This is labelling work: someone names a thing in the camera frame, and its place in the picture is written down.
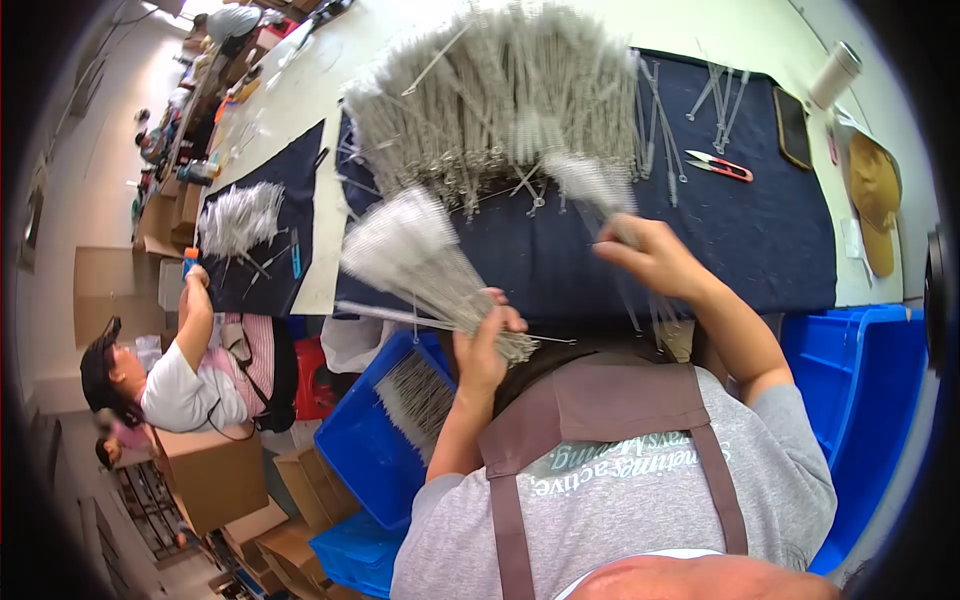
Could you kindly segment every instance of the hand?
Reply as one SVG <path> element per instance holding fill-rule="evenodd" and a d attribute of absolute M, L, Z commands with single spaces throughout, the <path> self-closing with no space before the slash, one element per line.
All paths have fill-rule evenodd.
<path fill-rule="evenodd" d="M 496 387 L 507 375 L 507 362 L 495 347 L 497 334 L 501 329 L 513 332 L 527 330 L 527 323 L 520 318 L 520 314 L 507 305 L 503 290 L 487 288 L 485 292 L 496 302 L 496 306 L 480 323 L 476 333 L 471 336 L 461 331 L 453 332 L 453 353 L 460 368 L 458 392 L 477 399 L 492 399 Z"/>
<path fill-rule="evenodd" d="M 617 228 L 630 230 L 640 250 L 621 243 Z M 630 271 L 651 290 L 682 300 L 699 297 L 705 285 L 716 279 L 663 221 L 616 215 L 597 235 L 593 253 Z"/>
<path fill-rule="evenodd" d="M 206 273 L 206 269 L 200 265 L 190 267 L 190 270 L 186 273 L 186 280 L 189 281 L 190 277 L 195 277 L 203 287 L 210 285 L 210 276 Z"/>

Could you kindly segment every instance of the tan baseball cap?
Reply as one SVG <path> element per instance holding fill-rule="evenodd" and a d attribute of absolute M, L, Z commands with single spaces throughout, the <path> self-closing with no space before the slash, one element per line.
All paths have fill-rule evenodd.
<path fill-rule="evenodd" d="M 900 178 L 895 161 L 861 132 L 850 139 L 848 186 L 860 213 L 860 231 L 867 260 L 877 276 L 894 272 L 892 234 L 900 210 Z"/>

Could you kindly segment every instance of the brown apron strap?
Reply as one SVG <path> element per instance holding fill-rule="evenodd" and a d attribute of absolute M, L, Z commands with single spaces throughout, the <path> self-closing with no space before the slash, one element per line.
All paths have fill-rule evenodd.
<path fill-rule="evenodd" d="M 733 478 L 723 457 L 723 450 L 717 441 L 717 435 L 710 424 L 694 427 L 690 430 L 693 445 L 700 455 L 700 464 L 704 468 L 707 487 L 713 498 L 713 507 L 720 517 L 727 554 L 747 555 L 747 528 L 743 522 L 740 503 L 736 499 Z"/>
<path fill-rule="evenodd" d="M 534 574 L 530 568 L 516 475 L 490 480 L 490 502 L 503 600 L 534 600 Z"/>
<path fill-rule="evenodd" d="M 494 419 L 478 440 L 490 481 L 504 600 L 534 599 L 516 474 L 562 441 L 614 442 L 689 430 L 720 518 L 727 553 L 747 554 L 747 531 L 736 490 L 693 367 L 597 369 L 589 362 L 592 360 L 574 361 L 535 383 Z M 585 397 L 591 402 L 583 402 Z"/>

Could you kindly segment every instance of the thread snips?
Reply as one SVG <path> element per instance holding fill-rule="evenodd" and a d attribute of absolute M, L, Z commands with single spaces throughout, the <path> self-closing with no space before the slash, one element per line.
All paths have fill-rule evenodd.
<path fill-rule="evenodd" d="M 732 177 L 735 180 L 746 181 L 747 183 L 750 183 L 754 180 L 754 174 L 750 171 L 750 169 L 744 169 L 738 164 L 727 162 L 723 158 L 710 156 L 705 152 L 698 152 L 696 150 L 686 150 L 685 152 L 694 158 L 697 158 L 697 160 L 685 161 L 686 164 L 697 167 L 698 169 L 712 171 L 714 173 L 719 173 L 720 175 Z"/>

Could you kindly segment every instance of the work table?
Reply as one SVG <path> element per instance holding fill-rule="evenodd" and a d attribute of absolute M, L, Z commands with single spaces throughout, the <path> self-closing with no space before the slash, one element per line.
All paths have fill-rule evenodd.
<path fill-rule="evenodd" d="M 731 0 L 720 4 L 706 0 L 593 0 L 567 4 L 602 19 L 613 34 L 622 36 L 625 46 L 766 73 L 801 99 L 806 97 L 807 86 L 828 55 L 828 49 L 786 0 Z M 336 139 L 341 115 L 340 87 L 374 60 L 393 37 L 405 35 L 414 26 L 428 26 L 425 19 L 446 17 L 452 9 L 451 3 L 441 0 L 420 3 L 415 11 L 402 3 L 365 0 L 323 25 L 298 51 L 310 27 L 309 22 L 301 25 L 260 62 L 260 88 L 245 104 L 225 113 L 218 125 L 213 142 L 215 154 L 225 156 L 231 147 L 235 150 L 209 191 L 247 175 L 322 119 L 326 119 L 324 146 L 332 152 L 340 143 Z M 860 106 L 849 91 L 841 96 L 839 104 L 865 125 Z M 689 107 L 670 111 L 683 114 L 686 110 Z M 855 218 L 856 212 L 840 167 L 829 157 L 827 124 L 832 122 L 832 113 L 815 106 L 809 110 L 807 132 L 812 163 L 835 231 L 836 305 L 900 302 L 903 284 L 896 234 L 892 235 L 896 265 L 890 276 L 873 277 L 871 282 L 862 261 L 846 256 L 840 224 Z M 329 314 L 333 309 L 347 217 L 341 183 L 335 174 L 332 159 L 325 160 L 317 171 L 313 264 L 294 303 L 295 314 Z"/>

